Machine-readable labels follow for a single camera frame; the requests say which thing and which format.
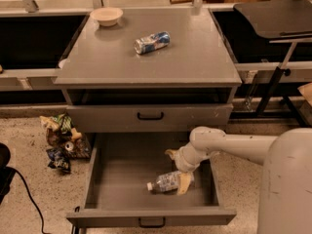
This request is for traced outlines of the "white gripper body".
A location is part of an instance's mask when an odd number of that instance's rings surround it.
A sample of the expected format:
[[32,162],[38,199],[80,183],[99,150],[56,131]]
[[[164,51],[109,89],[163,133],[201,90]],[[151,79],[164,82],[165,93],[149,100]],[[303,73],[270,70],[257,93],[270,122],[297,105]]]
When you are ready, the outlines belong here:
[[183,173],[194,172],[200,164],[211,158],[218,148],[209,145],[195,145],[187,143],[175,154],[175,165]]

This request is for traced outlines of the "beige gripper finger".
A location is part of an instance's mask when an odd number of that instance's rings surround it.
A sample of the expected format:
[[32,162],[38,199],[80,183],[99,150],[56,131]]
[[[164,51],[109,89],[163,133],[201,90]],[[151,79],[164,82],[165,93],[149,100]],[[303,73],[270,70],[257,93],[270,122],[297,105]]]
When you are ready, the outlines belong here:
[[165,154],[168,155],[172,160],[174,160],[176,158],[177,151],[174,149],[167,149],[165,151]]
[[187,192],[192,180],[192,173],[181,173],[178,176],[178,189],[177,194],[183,195]]

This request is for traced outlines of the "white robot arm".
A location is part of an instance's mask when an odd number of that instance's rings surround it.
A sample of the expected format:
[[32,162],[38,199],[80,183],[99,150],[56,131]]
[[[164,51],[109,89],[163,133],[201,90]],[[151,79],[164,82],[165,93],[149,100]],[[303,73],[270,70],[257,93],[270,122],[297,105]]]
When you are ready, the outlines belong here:
[[257,234],[312,234],[311,128],[293,129],[279,136],[246,136],[197,127],[186,145],[168,149],[166,154],[186,174],[217,151],[263,167]]

